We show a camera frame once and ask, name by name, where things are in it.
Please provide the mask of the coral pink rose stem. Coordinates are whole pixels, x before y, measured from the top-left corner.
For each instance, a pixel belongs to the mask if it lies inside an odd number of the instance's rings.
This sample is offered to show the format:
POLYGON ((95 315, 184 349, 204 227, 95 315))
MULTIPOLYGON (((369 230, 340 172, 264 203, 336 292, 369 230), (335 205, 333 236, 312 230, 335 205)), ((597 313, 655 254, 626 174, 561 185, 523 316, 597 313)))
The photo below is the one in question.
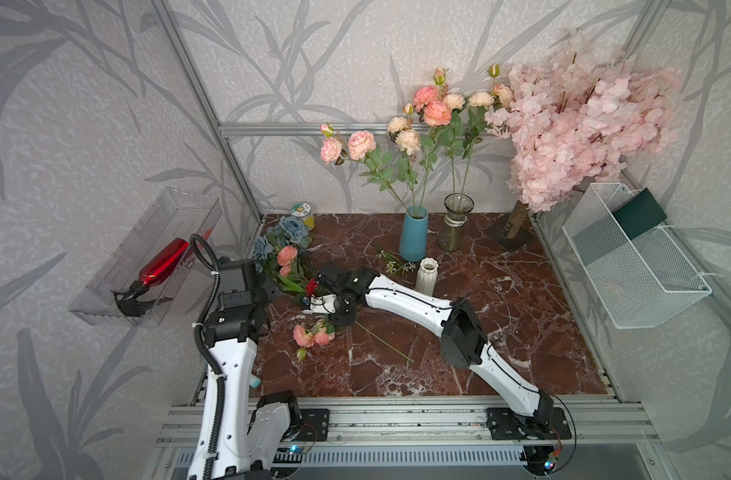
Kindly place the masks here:
MULTIPOLYGON (((389 350, 399 354, 407 363, 412 364, 413 359, 403 351, 397 349, 393 344, 367 329, 360 322, 356 325, 364 330, 367 335, 385 345, 389 350)), ((293 338, 298 349, 296 351, 297 362, 303 363, 310 355, 311 349, 315 346, 327 346, 336 339, 336 328, 330 320, 318 320, 312 327, 307 328, 304 324, 297 324, 293 330, 293 338)))

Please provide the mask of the cream pink rose stem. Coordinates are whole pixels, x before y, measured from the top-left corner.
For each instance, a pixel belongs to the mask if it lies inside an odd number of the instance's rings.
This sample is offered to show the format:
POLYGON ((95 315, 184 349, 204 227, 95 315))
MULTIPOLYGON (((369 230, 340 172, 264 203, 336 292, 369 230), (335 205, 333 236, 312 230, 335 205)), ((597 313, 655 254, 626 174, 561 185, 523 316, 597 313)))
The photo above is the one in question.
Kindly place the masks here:
POLYGON ((449 124, 443 128, 441 147, 451 163, 451 192, 453 194, 463 193, 465 187, 457 185, 459 181, 457 181, 455 160, 461 158, 469 163, 469 138, 467 138, 467 127, 461 119, 461 114, 467 106, 467 99, 461 94, 448 93, 443 98, 443 105, 449 110, 449 124))

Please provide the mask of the deep pink rose stem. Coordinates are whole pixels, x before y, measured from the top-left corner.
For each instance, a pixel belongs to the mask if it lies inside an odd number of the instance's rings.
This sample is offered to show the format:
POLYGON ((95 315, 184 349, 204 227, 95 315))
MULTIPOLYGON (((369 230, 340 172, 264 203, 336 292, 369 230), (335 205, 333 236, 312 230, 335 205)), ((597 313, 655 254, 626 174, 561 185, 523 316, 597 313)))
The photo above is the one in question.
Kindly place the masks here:
POLYGON ((449 83, 447 83, 447 68, 437 67, 433 72, 431 85, 422 87, 415 92, 413 98, 413 114, 421 124, 427 126, 426 134, 413 134, 411 140, 411 161, 419 161, 421 173, 417 182, 421 182, 421 193, 413 202, 423 206, 427 195, 429 176, 435 171, 439 156, 449 152, 455 141, 455 132, 451 128, 451 120, 455 113, 453 103, 447 102, 449 83))

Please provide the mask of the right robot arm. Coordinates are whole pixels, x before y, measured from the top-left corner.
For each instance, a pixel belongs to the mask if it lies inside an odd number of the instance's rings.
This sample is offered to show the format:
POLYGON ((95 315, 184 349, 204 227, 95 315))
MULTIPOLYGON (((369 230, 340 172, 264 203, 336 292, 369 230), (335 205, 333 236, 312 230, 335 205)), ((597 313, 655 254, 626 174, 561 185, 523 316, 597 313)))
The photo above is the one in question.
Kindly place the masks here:
POLYGON ((469 299, 435 298, 369 267, 349 271, 329 264, 308 283, 305 306, 309 314, 327 315, 335 326, 354 325, 361 306, 405 318, 435 334, 441 341, 441 357, 483 379, 503 397, 523 426, 543 432, 551 429, 553 399, 521 377, 495 351, 469 299))

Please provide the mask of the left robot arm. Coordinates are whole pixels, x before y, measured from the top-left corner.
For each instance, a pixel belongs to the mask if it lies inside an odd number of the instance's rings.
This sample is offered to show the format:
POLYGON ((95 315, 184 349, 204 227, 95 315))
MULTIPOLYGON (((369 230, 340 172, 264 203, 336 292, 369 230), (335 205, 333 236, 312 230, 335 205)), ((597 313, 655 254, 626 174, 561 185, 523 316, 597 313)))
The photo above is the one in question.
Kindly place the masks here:
POLYGON ((267 395, 249 412, 253 368, 267 307, 280 295, 252 260, 216 262, 215 307, 195 324, 196 347, 209 366, 201 433, 190 479, 271 479, 281 441, 301 426, 290 390, 267 395))

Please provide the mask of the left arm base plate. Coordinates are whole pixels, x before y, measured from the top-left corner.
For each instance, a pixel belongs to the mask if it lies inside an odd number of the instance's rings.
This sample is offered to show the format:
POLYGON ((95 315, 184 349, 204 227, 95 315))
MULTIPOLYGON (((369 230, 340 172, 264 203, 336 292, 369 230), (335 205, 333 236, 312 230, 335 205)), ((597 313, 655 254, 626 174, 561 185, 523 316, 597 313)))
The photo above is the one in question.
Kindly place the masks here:
POLYGON ((290 427, 283 440, 295 442, 327 441, 331 410, 325 408, 301 409, 291 412, 290 427))

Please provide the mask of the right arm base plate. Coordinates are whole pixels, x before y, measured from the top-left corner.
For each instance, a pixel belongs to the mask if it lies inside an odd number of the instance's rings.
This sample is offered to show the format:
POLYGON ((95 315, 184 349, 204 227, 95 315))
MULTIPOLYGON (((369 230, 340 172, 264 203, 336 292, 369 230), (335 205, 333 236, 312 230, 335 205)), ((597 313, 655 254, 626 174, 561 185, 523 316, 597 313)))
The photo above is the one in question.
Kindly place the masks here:
POLYGON ((563 408, 554 407, 546 422, 517 415, 509 408, 487 408, 485 427, 493 440, 571 440, 571 421, 563 408))

